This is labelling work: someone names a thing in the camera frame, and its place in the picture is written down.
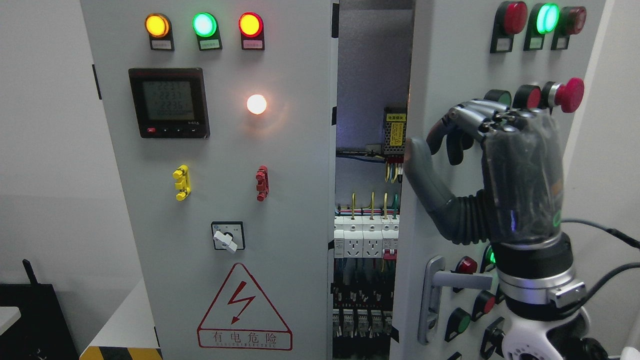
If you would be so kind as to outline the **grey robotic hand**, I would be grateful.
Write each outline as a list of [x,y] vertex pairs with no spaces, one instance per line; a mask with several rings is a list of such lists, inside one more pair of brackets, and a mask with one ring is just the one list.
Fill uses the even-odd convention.
[[[475,195],[455,196],[435,172],[432,155],[443,138],[453,166],[473,142],[480,144],[484,187]],[[407,139],[404,164],[425,211],[454,244],[534,245],[560,233],[562,150],[556,122],[546,111],[485,99],[463,102],[426,139]]]

